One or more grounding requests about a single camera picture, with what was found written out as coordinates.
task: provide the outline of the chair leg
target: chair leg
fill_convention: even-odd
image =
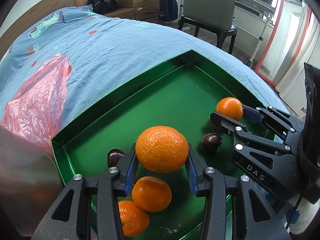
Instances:
[[[183,26],[184,26],[184,17],[182,16],[180,19],[178,30],[182,31]]]
[[[200,30],[200,27],[196,26],[195,37],[198,37],[199,30]]]
[[[222,49],[222,45],[223,45],[225,39],[226,39],[226,36],[224,35],[223,32],[218,33],[217,34],[217,46],[216,47],[219,48],[219,49]]]
[[[231,42],[230,42],[230,47],[229,47],[229,54],[232,54],[233,46],[234,46],[235,40],[236,40],[236,36],[237,36],[237,34],[231,36]]]

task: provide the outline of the blue gripper pad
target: blue gripper pad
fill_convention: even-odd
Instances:
[[[197,182],[197,173],[196,173],[196,168],[191,160],[190,154],[188,154],[188,158],[185,163],[186,171],[187,171],[187,176],[189,180],[189,186],[190,190],[195,196],[199,195],[199,187],[198,187],[198,182]]]
[[[243,107],[243,117],[253,123],[262,123],[262,117],[256,109],[250,109],[246,106]]]
[[[191,144],[189,144],[189,154],[185,162],[190,190],[196,197],[206,196],[209,188],[205,187],[203,171],[207,167],[204,159],[196,156]]]
[[[126,179],[125,179],[125,186],[124,186],[125,195],[128,195],[133,188],[138,166],[139,166],[139,162],[136,157],[136,153],[134,153],[133,158],[131,159],[130,166],[127,171]]]

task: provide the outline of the white curtain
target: white curtain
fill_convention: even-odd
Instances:
[[[309,24],[309,28],[306,33],[305,40],[303,41],[303,45],[301,48],[300,53],[298,54],[296,60],[293,62],[287,73],[281,79],[281,81],[276,86],[276,90],[279,92],[279,96],[297,113],[300,114],[300,109],[297,107],[292,107],[293,102],[296,104],[297,100],[302,100],[302,105],[306,104],[305,96],[303,98],[299,98],[298,95],[295,98],[294,96],[290,95],[293,91],[296,91],[296,87],[299,87],[299,91],[305,94],[305,87],[304,87],[304,62],[308,62],[312,53],[315,52],[315,46],[318,42],[320,36],[320,24],[316,20],[314,14],[311,14],[311,20]]]

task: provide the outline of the tray rim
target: tray rim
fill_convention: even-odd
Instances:
[[[123,83],[121,86],[119,86],[119,87],[115,88],[114,90],[112,90],[111,92],[107,93],[107,94],[104,95],[101,99],[99,99],[98,101],[96,101],[95,103],[93,103],[92,105],[90,105],[88,108],[86,108],[83,112],[81,112],[78,116],[76,116],[72,121],[70,121],[64,128],[62,128],[54,137],[52,137],[52,139],[50,140],[50,144],[51,144],[51,148],[52,148],[52,152],[53,152],[53,157],[54,157],[54,161],[55,161],[55,164],[56,164],[56,166],[57,166],[57,169],[58,169],[60,178],[61,178],[61,180],[62,180],[62,182],[63,182],[64,185],[66,185],[67,182],[65,181],[65,178],[64,178],[63,174],[61,173],[60,165],[58,164],[58,160],[57,160],[56,154],[55,154],[55,152],[54,152],[54,145],[53,145],[53,144],[57,144],[57,145],[59,144],[60,147],[64,148],[65,145],[67,145],[72,139],[74,139],[74,138],[75,138],[78,134],[80,134],[84,129],[86,129],[87,127],[89,127],[89,126],[92,124],[92,122],[91,122],[90,124],[88,124],[84,129],[82,129],[81,131],[79,131],[71,140],[67,141],[67,142],[64,143],[64,144],[60,144],[60,143],[56,142],[55,139],[56,139],[57,137],[59,137],[60,134],[63,134],[63,133],[68,129],[68,126],[69,126],[70,124],[76,122],[77,119],[81,118],[81,117],[85,114],[85,112],[86,112],[87,110],[89,110],[89,109],[90,109],[91,107],[93,107],[94,105],[97,105],[99,102],[103,101],[103,100],[104,100],[106,97],[108,97],[110,94],[114,93],[115,91],[119,90],[120,88],[123,88],[123,87],[127,86],[129,83],[133,82],[134,80],[137,80],[137,78],[139,78],[139,77],[141,77],[141,76],[144,76],[147,72],[149,72],[149,71],[151,71],[151,70],[153,70],[153,69],[155,69],[155,68],[159,67],[160,65],[163,65],[163,64],[165,64],[165,63],[167,63],[167,62],[175,61],[175,59],[176,59],[177,62],[179,62],[179,64],[178,64],[178,65],[176,64],[175,67],[173,67],[172,69],[170,69],[169,71],[167,71],[166,73],[164,73],[163,75],[161,75],[160,77],[154,79],[152,82],[158,80],[159,78],[162,78],[164,75],[167,75],[168,73],[170,73],[170,72],[176,70],[177,68],[180,68],[180,67],[182,67],[183,65],[188,64],[188,63],[192,64],[193,66],[197,67],[199,70],[203,71],[205,74],[207,74],[208,76],[210,76],[211,78],[213,78],[211,75],[209,75],[209,74],[208,74],[206,71],[204,71],[202,68],[200,68],[200,67],[198,67],[197,65],[194,64],[196,60],[206,60],[206,61],[209,61],[211,64],[214,64],[214,65],[217,66],[222,72],[224,72],[225,74],[227,74],[228,76],[230,76],[235,82],[237,82],[239,85],[241,85],[241,86],[243,87],[243,89],[245,89],[252,97],[254,97],[255,100],[257,100],[257,102],[260,103],[260,106],[263,106],[263,103],[262,103],[258,98],[256,98],[243,84],[241,84],[238,80],[236,80],[236,78],[233,77],[232,75],[230,75],[226,70],[224,70],[223,68],[219,67],[216,63],[214,63],[213,61],[209,60],[208,58],[206,58],[205,56],[201,55],[200,53],[196,52],[195,50],[193,50],[193,49],[192,49],[192,50],[188,50],[188,51],[186,51],[186,52],[184,52],[184,53],[181,53],[181,54],[179,54],[179,55],[177,55],[177,56],[175,56],[175,57],[172,57],[172,58],[170,58],[170,59],[168,59],[168,60],[165,60],[164,62],[161,62],[161,63],[159,63],[158,65],[156,65],[156,66],[154,66],[154,67],[152,67],[152,68],[149,68],[148,70],[142,72],[141,74],[135,76],[134,78],[128,80],[128,81],[125,82],[125,83]],[[214,79],[217,83],[219,83],[223,88],[225,88],[225,86],[224,86],[223,84],[221,84],[221,82],[219,82],[219,80],[217,80],[217,79],[215,79],[215,78],[213,78],[213,79]],[[137,89],[136,92],[140,91],[141,89],[143,89],[143,88],[146,87],[147,85],[144,85],[144,86],[142,86],[141,88]],[[225,88],[225,90],[227,90],[227,91],[228,91],[230,94],[232,94],[232,95],[234,94],[234,93],[231,92],[229,89],[226,89],[226,88]],[[119,103],[117,103],[115,106],[113,106],[112,108],[110,108],[110,109],[109,109],[107,112],[105,112],[104,114],[108,113],[108,112],[109,112],[111,109],[113,109],[114,107],[117,107],[119,104],[121,104],[121,103],[122,103],[123,101],[125,101],[127,98],[121,100]],[[73,168],[72,163],[71,163],[71,161],[70,161],[70,159],[69,159],[69,156],[68,156],[68,154],[65,152],[65,150],[64,150],[64,154],[66,155],[66,158],[68,159],[68,163],[69,163],[69,165],[70,165],[70,170],[71,170],[71,173],[72,173],[72,176],[73,176],[73,175],[76,174],[76,173],[75,173],[75,169]],[[231,200],[231,196],[228,195],[227,198],[226,198],[227,209],[229,209],[229,208],[231,207],[231,201],[230,201],[230,200]],[[96,212],[96,207],[95,207],[93,204],[91,204],[91,208],[92,208],[92,210],[94,210],[94,211]],[[200,223],[198,226],[196,226],[195,228],[193,228],[189,233],[187,233],[185,236],[183,236],[183,237],[180,238],[179,240],[185,239],[188,235],[190,235],[192,232],[194,232],[199,226],[201,226],[201,224],[202,224],[202,223]]]

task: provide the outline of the blue bedsheet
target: blue bedsheet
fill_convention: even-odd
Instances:
[[[235,57],[176,29],[63,8],[21,34],[0,64],[0,118],[20,86],[44,61],[61,54],[72,71],[60,128],[104,95],[159,63],[190,49],[215,62],[265,106],[286,108],[271,88]]]

